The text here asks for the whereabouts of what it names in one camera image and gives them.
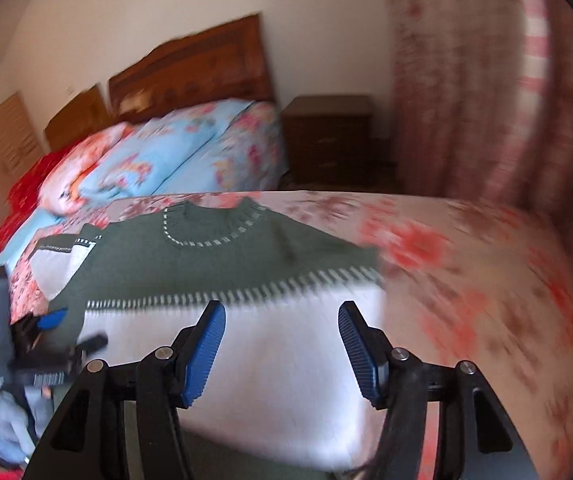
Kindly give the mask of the gloved left hand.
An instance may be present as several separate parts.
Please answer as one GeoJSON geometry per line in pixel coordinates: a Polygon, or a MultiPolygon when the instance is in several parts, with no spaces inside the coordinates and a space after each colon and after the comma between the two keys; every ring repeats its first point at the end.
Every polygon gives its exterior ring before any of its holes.
{"type": "Polygon", "coordinates": [[[26,387],[24,393],[28,408],[0,391],[0,460],[14,466],[29,462],[54,413],[53,400],[40,388],[26,387]]]}

